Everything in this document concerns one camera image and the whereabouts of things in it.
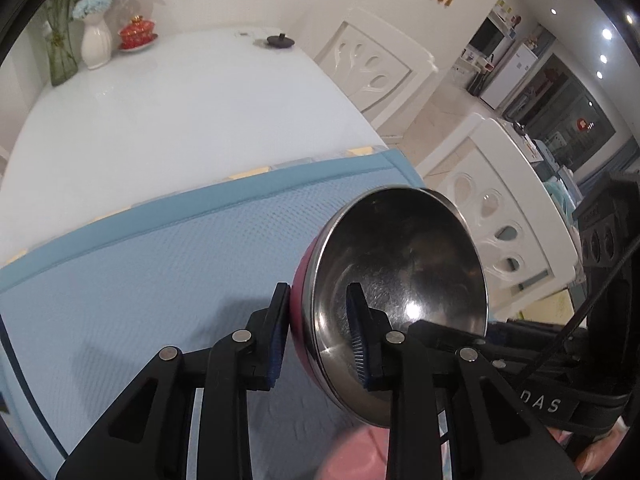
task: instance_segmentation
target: black lid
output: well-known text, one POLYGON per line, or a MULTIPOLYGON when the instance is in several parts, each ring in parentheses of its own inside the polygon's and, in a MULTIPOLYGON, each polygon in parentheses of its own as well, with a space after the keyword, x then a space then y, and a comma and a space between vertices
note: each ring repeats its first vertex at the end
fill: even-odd
POLYGON ((275 48, 291 48, 296 42, 291 38, 287 38, 284 32, 282 32, 279 36, 269 36, 267 43, 275 48))

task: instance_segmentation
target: flower vase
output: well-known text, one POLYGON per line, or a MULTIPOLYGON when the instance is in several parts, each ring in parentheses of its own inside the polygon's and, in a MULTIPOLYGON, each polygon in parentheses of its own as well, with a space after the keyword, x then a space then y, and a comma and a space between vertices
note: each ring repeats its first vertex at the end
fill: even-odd
POLYGON ((84 18, 82 60, 89 70, 100 68, 111 59, 111 31, 104 21, 104 12, 94 12, 84 18))
POLYGON ((61 85, 78 72, 69 40, 69 6, 71 0, 47 0, 43 36, 49 57, 51 84, 61 85))

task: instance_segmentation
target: refrigerator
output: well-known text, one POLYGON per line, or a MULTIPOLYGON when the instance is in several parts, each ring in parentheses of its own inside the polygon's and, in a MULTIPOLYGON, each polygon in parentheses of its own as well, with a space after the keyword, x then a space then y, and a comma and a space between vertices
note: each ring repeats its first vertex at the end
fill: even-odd
POLYGON ((538 57, 529 47, 521 44, 480 94, 482 101, 495 110, 507 95, 520 84, 537 60, 538 57))

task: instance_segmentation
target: pink object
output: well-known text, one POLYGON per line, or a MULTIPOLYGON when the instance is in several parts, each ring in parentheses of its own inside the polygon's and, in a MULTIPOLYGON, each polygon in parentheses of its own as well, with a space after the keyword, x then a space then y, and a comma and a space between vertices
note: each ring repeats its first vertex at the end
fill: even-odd
POLYGON ((296 273, 293 277, 293 284, 291 285, 291 296, 289 301, 289 323, 291 325, 291 335, 293 336, 293 344, 296 347, 296 353, 302 363, 306 373, 311 377, 316 384, 316 376, 311 369, 311 363, 306 355, 305 343, 302 335, 302 288, 305 283, 306 269, 309 266, 309 260, 311 259, 311 253, 314 251, 318 237, 314 238, 308 248, 306 248, 305 255, 302 256, 300 264, 296 269, 296 273))
POLYGON ((347 437, 324 463, 317 480, 385 480, 389 430, 364 426, 347 437))

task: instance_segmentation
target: white vase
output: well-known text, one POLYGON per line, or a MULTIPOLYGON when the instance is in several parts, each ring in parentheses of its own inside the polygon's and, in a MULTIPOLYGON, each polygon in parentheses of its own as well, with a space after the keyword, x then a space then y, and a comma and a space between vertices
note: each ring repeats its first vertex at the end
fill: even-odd
POLYGON ((90 70, 107 64, 111 59, 111 31, 104 22, 104 12, 89 14, 84 20, 82 60, 90 70))

